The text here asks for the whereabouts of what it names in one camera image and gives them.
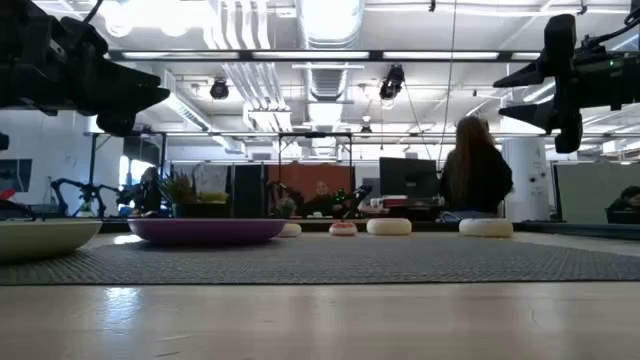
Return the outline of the white and purple toy donut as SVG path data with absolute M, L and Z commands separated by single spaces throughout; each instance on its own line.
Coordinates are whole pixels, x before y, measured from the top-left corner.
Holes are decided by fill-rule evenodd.
M 463 219 L 459 222 L 459 232 L 464 236 L 511 238 L 514 227 L 503 218 Z

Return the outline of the person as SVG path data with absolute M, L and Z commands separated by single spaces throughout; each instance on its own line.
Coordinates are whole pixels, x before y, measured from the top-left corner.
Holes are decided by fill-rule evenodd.
M 321 180 L 315 184 L 315 196 L 304 205 L 306 216 L 317 215 L 341 218 L 346 212 L 346 195 L 342 190 L 332 193 L 329 186 Z
M 159 173 L 154 166 L 147 168 L 136 186 L 135 209 L 141 216 L 158 213 L 161 207 L 161 193 L 158 186 Z
M 457 123 L 455 140 L 440 178 L 445 209 L 462 216 L 497 216 L 500 204 L 513 190 L 513 179 L 488 122 L 477 116 L 463 117 Z
M 609 224 L 640 224 L 640 186 L 625 188 L 607 208 Z

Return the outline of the cream toy donut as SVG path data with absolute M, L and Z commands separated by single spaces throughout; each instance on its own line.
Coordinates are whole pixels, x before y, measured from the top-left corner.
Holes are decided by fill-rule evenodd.
M 375 218 L 367 222 L 366 230 L 376 236 L 405 236 L 412 233 L 412 223 L 404 218 Z

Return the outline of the orange partition wall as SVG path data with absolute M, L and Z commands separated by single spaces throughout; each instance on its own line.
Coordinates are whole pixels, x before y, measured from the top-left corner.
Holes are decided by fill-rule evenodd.
M 352 191 L 351 169 L 336 164 L 289 163 L 281 166 L 267 165 L 270 181 L 280 181 L 285 186 L 298 190 L 305 200 L 317 195 L 317 184 L 322 182 L 333 194 L 339 189 Z

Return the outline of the grey woven placemat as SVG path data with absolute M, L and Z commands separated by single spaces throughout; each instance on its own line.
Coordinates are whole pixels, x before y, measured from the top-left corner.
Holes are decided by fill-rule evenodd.
M 0 286 L 581 281 L 640 281 L 640 257 L 501 239 L 358 237 L 213 248 L 136 242 L 0 265 Z

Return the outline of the silver ceiling ventilation duct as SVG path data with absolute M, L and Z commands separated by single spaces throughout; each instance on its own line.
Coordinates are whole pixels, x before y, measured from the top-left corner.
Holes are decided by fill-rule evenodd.
M 365 0 L 295 0 L 305 50 L 351 50 L 359 42 Z M 310 98 L 337 101 L 345 92 L 346 68 L 306 71 Z

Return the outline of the small green background plant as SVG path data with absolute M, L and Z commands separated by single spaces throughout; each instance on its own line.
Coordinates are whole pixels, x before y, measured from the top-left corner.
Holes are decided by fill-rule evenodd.
M 288 219 L 296 211 L 297 204 L 291 197 L 282 197 L 276 203 L 276 214 L 279 218 Z

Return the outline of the grey partition wall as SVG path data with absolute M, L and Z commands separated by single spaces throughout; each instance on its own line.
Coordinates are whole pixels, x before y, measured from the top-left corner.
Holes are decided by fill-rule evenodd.
M 640 186 L 640 163 L 556 163 L 556 205 L 561 219 L 575 224 L 606 224 L 606 209 L 621 192 Z

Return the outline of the black metal background frame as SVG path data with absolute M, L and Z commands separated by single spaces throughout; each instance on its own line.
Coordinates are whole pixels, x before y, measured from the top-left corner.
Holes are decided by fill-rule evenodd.
M 143 172 L 156 167 L 161 178 L 166 137 L 134 134 L 115 137 L 94 133 L 91 137 L 88 182 L 98 189 L 100 217 L 141 216 L 135 209 L 136 186 Z
M 351 192 L 355 190 L 355 170 L 352 159 L 353 137 L 350 133 L 326 131 L 281 132 L 277 136 L 275 145 L 275 165 L 278 166 L 289 163 L 327 163 L 348 166 L 351 169 L 352 177 Z M 345 192 L 343 189 L 339 190 L 342 190 L 345 195 L 351 193 Z

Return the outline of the black computer monitor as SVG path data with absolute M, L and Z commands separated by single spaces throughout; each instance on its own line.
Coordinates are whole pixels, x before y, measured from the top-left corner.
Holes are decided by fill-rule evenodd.
M 421 199 L 439 194 L 437 162 L 434 160 L 381 157 L 379 181 L 383 196 Z

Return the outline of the white round column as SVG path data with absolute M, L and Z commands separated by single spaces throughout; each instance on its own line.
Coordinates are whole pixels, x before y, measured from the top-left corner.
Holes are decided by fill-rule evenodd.
M 505 215 L 512 222 L 549 218 L 549 171 L 541 138 L 508 138 L 502 155 L 512 170 L 513 187 L 505 199 Z

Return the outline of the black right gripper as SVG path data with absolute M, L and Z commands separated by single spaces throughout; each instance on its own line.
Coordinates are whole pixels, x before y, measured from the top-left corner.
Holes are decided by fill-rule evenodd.
M 555 79 L 553 100 L 501 108 L 502 116 L 525 122 L 550 134 L 558 129 L 555 148 L 571 153 L 583 135 L 581 110 L 607 106 L 619 111 L 640 103 L 640 55 L 609 53 L 603 42 L 640 25 L 640 13 L 631 13 L 624 27 L 612 33 L 585 37 L 576 45 L 576 19 L 562 14 L 552 17 L 544 29 L 543 54 L 524 68 L 493 83 L 494 88 L 537 85 Z

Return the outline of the dark wall picture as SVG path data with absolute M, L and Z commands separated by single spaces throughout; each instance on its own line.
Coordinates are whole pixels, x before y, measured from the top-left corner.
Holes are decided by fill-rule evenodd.
M 0 159 L 0 191 L 28 192 L 31 172 L 31 159 Z

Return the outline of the purple round plate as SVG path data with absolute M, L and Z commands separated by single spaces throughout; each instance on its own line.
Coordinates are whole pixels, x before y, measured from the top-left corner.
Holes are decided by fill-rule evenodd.
M 156 245 L 239 245 L 267 242 L 287 224 L 283 219 L 139 218 L 129 219 L 131 231 Z

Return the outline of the cream bowl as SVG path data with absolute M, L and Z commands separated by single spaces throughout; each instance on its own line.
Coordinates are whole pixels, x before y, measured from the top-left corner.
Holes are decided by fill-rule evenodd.
M 101 227 L 95 220 L 0 221 L 0 264 L 73 253 Z

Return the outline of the green potted succulent plant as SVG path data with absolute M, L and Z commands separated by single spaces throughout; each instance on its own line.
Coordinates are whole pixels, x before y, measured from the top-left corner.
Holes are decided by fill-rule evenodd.
M 199 191 L 195 176 L 176 173 L 158 183 L 162 196 L 171 204 L 174 218 L 228 218 L 225 192 Z

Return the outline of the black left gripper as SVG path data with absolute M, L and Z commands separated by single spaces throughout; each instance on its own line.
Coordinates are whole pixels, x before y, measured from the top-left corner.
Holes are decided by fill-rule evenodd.
M 57 19 L 31 0 L 0 0 L 0 109 L 73 110 L 125 136 L 137 113 L 171 95 L 157 88 L 158 76 L 107 60 L 89 21 Z

